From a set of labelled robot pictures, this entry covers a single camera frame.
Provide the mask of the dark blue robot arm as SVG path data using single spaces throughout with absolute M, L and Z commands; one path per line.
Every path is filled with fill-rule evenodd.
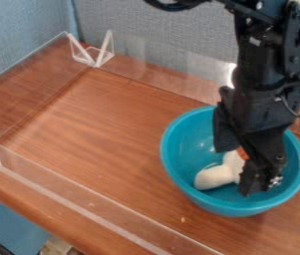
M 300 119 L 300 0 L 144 0 L 164 12 L 217 1 L 233 15 L 238 47 L 233 87 L 218 89 L 213 144 L 247 154 L 238 179 L 246 196 L 282 180 L 283 133 Z

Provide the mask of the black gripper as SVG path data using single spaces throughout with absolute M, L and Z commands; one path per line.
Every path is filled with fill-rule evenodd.
M 283 180 L 286 151 L 282 135 L 297 119 L 300 84 L 258 90 L 221 87 L 213 111 L 213 145 L 217 152 L 242 147 L 247 156 L 239 173 L 242 196 L 267 191 Z

